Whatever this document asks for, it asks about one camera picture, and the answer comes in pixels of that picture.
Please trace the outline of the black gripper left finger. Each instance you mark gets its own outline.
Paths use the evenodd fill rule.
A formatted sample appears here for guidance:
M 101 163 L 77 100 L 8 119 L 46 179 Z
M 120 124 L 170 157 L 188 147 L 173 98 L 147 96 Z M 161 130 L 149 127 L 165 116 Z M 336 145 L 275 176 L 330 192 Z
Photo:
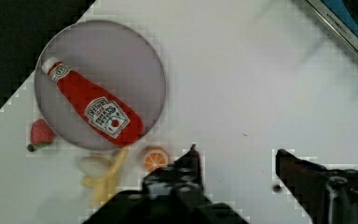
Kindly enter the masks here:
M 168 196 L 176 188 L 204 191 L 201 159 L 196 144 L 192 144 L 189 151 L 174 163 L 158 168 L 142 182 L 142 192 L 152 199 Z

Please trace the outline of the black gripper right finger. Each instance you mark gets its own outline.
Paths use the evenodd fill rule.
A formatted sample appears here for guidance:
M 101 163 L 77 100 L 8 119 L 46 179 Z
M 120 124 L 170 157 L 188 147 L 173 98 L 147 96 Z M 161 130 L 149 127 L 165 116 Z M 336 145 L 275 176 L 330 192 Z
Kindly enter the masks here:
M 280 149 L 275 172 L 312 224 L 358 224 L 358 170 L 328 169 Z

